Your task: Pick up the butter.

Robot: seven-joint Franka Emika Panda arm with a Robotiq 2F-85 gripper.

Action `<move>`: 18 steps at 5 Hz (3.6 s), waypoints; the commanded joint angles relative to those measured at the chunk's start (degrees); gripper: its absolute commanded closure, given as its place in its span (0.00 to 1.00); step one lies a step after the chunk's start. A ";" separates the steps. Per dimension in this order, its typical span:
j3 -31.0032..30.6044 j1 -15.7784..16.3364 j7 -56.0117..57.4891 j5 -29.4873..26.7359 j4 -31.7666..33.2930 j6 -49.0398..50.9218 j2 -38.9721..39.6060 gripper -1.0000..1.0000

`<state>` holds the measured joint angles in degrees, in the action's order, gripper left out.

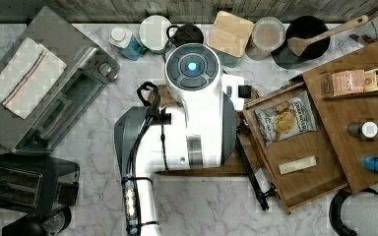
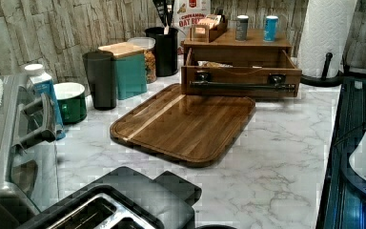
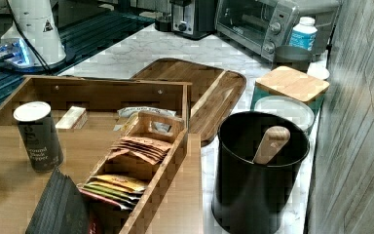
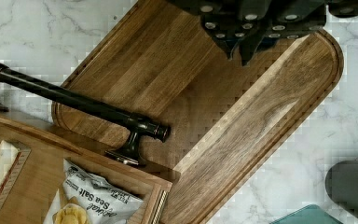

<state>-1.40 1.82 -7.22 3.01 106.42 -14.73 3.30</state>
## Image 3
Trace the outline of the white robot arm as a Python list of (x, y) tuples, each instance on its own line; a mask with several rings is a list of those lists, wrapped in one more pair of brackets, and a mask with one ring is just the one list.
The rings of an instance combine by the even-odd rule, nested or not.
[(13, 24), (1, 37), (0, 58), (25, 69), (52, 67), (66, 58), (51, 0), (6, 0)]

